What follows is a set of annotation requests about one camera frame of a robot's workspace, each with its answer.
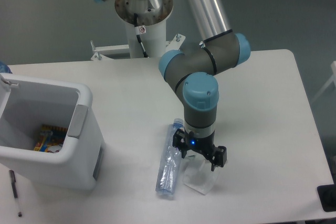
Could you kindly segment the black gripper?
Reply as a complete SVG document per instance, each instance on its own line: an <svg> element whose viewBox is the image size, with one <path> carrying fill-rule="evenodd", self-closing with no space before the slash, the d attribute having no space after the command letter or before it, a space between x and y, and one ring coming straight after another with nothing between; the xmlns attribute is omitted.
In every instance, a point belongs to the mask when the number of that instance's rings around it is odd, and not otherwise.
<svg viewBox="0 0 336 224"><path fill-rule="evenodd" d="M183 129L177 129L173 135L173 147L181 152L182 158L185 158L187 151L192 150L202 154L211 163L211 171L214 172L215 168L223 168L227 161L227 148L225 146L214 145L214 135L199 138L194 135L184 133Z"/></svg>

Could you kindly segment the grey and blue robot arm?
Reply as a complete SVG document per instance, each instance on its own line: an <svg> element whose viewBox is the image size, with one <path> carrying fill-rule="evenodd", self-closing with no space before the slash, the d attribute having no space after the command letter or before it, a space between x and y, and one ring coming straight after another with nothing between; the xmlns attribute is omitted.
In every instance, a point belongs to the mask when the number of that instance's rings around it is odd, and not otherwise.
<svg viewBox="0 0 336 224"><path fill-rule="evenodd" d="M98 3L108 0L95 0ZM173 146L186 155L202 154L212 168L223 167L227 151L214 145L219 87L215 76L245 62L251 53L246 37L232 31L220 0L188 0L203 45L187 55L166 46L166 20L172 0L114 0L124 21L131 58L159 58L159 71L184 107L184 127Z"/></svg>

